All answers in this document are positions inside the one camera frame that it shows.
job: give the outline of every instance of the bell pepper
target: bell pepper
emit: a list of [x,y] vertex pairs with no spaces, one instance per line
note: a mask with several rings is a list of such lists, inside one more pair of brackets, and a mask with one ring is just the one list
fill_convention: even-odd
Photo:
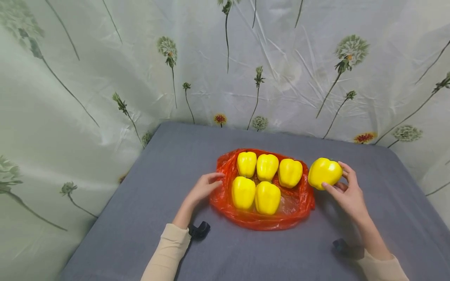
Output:
[[275,214],[280,205],[281,191],[270,182],[260,182],[256,186],[255,205],[260,214]]
[[282,187],[293,188],[298,184],[303,174],[303,166],[299,161],[283,159],[278,168],[278,180]]
[[241,152],[238,155],[238,172],[240,176],[251,178],[255,174],[256,153]]
[[271,182],[278,170],[278,158],[272,154],[261,154],[256,161],[256,174],[260,181]]
[[327,158],[319,158],[310,167],[308,182],[318,190],[325,190],[322,183],[335,185],[342,176],[339,163]]
[[237,209],[249,209],[255,199],[255,192],[255,183],[251,179],[236,177],[231,187],[234,206]]

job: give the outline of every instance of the sleeve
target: sleeve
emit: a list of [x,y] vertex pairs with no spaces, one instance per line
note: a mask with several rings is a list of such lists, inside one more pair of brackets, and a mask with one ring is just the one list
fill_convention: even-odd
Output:
[[173,281],[190,241],[188,229],[168,223],[141,281]]
[[409,281],[397,258],[377,260],[364,250],[364,258],[358,260],[368,281]]

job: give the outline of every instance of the gray table cover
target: gray table cover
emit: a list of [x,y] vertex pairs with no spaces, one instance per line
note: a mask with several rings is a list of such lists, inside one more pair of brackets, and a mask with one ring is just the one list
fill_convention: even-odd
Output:
[[[140,280],[160,235],[200,175],[217,158],[252,147],[303,160],[338,159],[357,172],[369,212],[411,281],[450,280],[450,232],[389,149],[339,141],[181,123],[162,124],[61,273],[62,280]],[[326,192],[296,227],[240,228],[204,204],[195,223],[211,232],[192,242],[179,281],[364,280],[332,241],[358,242],[348,216]]]

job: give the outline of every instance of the red plastic bag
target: red plastic bag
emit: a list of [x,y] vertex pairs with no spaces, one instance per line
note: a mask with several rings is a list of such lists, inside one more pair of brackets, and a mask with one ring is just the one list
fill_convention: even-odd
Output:
[[[312,187],[308,183],[308,167],[302,161],[303,175],[298,185],[292,189],[281,187],[278,182],[278,173],[274,176],[272,183],[281,190],[281,202],[274,215],[263,215],[256,211],[253,205],[250,210],[238,210],[233,205],[231,186],[233,180],[238,176],[237,159],[241,152],[252,151],[259,157],[261,154],[273,154],[279,161],[286,156],[267,152],[259,149],[236,149],[228,152],[217,159],[217,172],[224,173],[222,187],[213,191],[209,198],[209,203],[219,213],[225,215],[235,224],[252,230],[283,230],[297,225],[302,219],[309,216],[310,210],[315,208],[315,201]],[[260,181],[257,175],[252,180],[258,184]]]

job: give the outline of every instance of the curtain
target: curtain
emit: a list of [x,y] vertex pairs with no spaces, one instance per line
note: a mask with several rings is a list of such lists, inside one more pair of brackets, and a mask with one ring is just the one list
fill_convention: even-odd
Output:
[[168,120],[387,147],[450,225],[449,8],[0,0],[0,279],[56,279]]

